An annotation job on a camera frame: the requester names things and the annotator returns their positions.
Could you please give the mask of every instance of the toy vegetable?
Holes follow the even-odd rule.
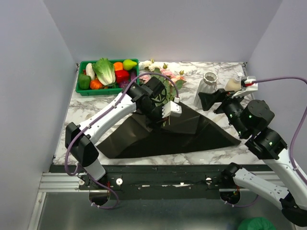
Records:
[[[121,62],[115,62],[113,65],[114,65],[114,70],[115,71],[123,70],[124,69],[123,68],[123,63],[121,63]]]
[[[115,71],[116,82],[119,84],[122,81],[127,81],[130,77],[130,74],[126,70]]]
[[[130,80],[133,80],[136,78],[136,70],[135,69],[132,69],[130,71]]]
[[[91,80],[90,87],[92,90],[99,90],[103,87],[99,80]]]
[[[81,89],[87,90],[90,87],[91,77],[81,73],[79,74],[78,82]]]
[[[131,70],[133,67],[135,67],[138,63],[135,61],[132,61],[130,59],[126,59],[123,61],[123,68],[124,70]]]
[[[129,84],[129,81],[127,81],[127,80],[123,80],[121,83],[119,83],[118,85],[119,85],[119,87],[120,88],[125,88],[127,85]]]
[[[90,76],[92,80],[95,80],[95,72],[94,72],[94,70],[92,68],[92,64],[91,63],[88,63],[86,65],[85,70],[86,70],[86,75]]]
[[[92,64],[92,68],[103,85],[110,85],[115,82],[114,65],[107,58],[102,58]]]

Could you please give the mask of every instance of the flower bouquet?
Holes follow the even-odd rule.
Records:
[[[161,73],[168,76],[176,84],[178,90],[180,90],[183,84],[186,83],[185,78],[183,76],[184,71],[180,71],[178,74],[175,74],[168,69],[168,66],[165,63],[161,68],[158,63],[155,63],[151,59],[150,61],[143,62],[143,67],[150,72]],[[174,97],[176,96],[176,90],[172,83],[159,75],[152,76],[158,78],[165,86],[165,90],[157,98],[155,98],[156,105],[166,104],[167,102],[174,100]],[[147,81],[149,81],[150,78],[150,75],[140,77],[141,83],[146,83]]]

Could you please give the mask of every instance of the black fabric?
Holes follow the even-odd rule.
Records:
[[[97,148],[108,158],[138,158],[237,146],[237,140],[216,123],[180,103],[182,115],[170,125],[151,129],[146,117],[133,114]]]

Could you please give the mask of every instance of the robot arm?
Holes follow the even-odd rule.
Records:
[[[87,127],[87,130],[74,143],[71,153],[94,180],[99,181],[106,174],[98,160],[99,152],[94,145],[120,119],[139,109],[148,118],[148,125],[157,126],[161,124],[161,120],[168,116],[181,115],[181,107],[173,101],[165,105],[155,105],[152,99],[156,98],[162,90],[164,90],[164,85],[155,77],[142,86],[134,83],[126,94],[120,93],[110,104],[90,119],[79,125],[71,122],[66,126],[66,148],[81,130]],[[102,119],[90,125],[102,114],[105,114]]]
[[[268,127],[274,118],[268,105],[260,100],[252,100],[246,108],[240,104],[242,96],[257,90],[257,84],[242,84],[246,88],[238,92],[221,89],[213,94],[200,92],[203,110],[210,109],[215,102],[222,102],[214,112],[226,114],[239,137],[248,139],[245,143],[248,149],[279,176],[286,188],[267,182],[235,163],[222,172],[220,183],[232,182],[249,189],[272,202],[292,223],[307,226],[307,185],[293,168],[285,141]]]

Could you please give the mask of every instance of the pink flower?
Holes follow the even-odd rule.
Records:
[[[150,80],[151,76],[149,74],[141,76],[140,79],[143,80],[144,84]]]
[[[176,83],[176,81],[178,81],[178,80],[186,80],[182,75],[177,75],[177,76],[175,76],[175,77],[173,77],[172,78],[172,81],[174,82],[174,83]]]
[[[161,71],[162,74],[164,74],[164,75],[170,77],[171,79],[176,77],[176,76],[173,74],[173,72],[170,71],[170,70],[161,69],[160,71]]]

